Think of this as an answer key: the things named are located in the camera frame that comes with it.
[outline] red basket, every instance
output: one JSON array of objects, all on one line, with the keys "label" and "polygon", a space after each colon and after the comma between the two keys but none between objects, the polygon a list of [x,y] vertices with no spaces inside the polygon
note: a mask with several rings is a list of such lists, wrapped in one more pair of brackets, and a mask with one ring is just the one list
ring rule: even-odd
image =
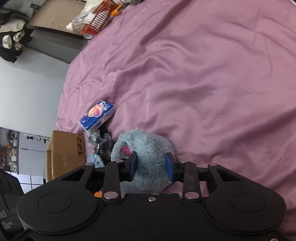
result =
[{"label": "red basket", "polygon": [[95,10],[96,15],[90,24],[84,25],[81,33],[96,35],[101,32],[108,25],[108,18],[111,16],[111,12],[117,8],[117,4],[112,0],[104,0],[100,6]]}]

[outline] white tile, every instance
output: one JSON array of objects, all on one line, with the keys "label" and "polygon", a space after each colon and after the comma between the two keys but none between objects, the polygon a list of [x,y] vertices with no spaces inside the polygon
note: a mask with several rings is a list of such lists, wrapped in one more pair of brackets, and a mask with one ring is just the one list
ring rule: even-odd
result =
[{"label": "white tile", "polygon": [[42,185],[32,185],[32,188],[35,189],[35,188],[38,188],[40,186],[42,186]]},{"label": "white tile", "polygon": [[31,176],[32,184],[43,184],[43,177],[41,176]]},{"label": "white tile", "polygon": [[32,190],[31,184],[21,184],[21,187],[24,193],[27,193]]},{"label": "white tile", "polygon": [[20,183],[29,183],[31,184],[31,178],[30,175],[24,175],[24,174],[16,174],[15,172],[11,173],[12,176],[16,177]]}]

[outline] tissue box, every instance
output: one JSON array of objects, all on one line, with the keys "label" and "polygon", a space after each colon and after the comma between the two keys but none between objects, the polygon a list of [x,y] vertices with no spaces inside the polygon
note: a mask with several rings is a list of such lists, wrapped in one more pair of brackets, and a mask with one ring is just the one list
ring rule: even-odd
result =
[{"label": "tissue box", "polygon": [[79,124],[87,134],[91,135],[114,113],[114,106],[111,103],[102,100],[79,120]]}]

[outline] plush toy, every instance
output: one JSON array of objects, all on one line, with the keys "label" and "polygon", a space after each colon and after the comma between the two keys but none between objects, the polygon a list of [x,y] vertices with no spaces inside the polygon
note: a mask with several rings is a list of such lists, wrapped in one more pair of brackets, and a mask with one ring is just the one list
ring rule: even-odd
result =
[{"label": "plush toy", "polygon": [[[175,156],[175,150],[166,138],[139,129],[130,130],[119,136],[111,160],[128,158],[133,151],[138,155],[138,168],[132,182],[120,183],[122,196],[125,193],[159,193],[171,184],[165,169],[165,154],[170,152]],[[91,156],[89,162],[95,167],[104,166],[97,155]]]}]

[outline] plastic bottle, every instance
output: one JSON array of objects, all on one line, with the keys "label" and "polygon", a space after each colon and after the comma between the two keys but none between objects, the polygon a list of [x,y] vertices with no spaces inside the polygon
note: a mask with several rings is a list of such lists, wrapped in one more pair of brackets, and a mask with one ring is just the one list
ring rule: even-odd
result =
[{"label": "plastic bottle", "polygon": [[83,12],[75,16],[72,22],[66,26],[66,29],[73,34],[80,34],[84,27],[83,20],[88,15],[88,13],[89,12]]}]

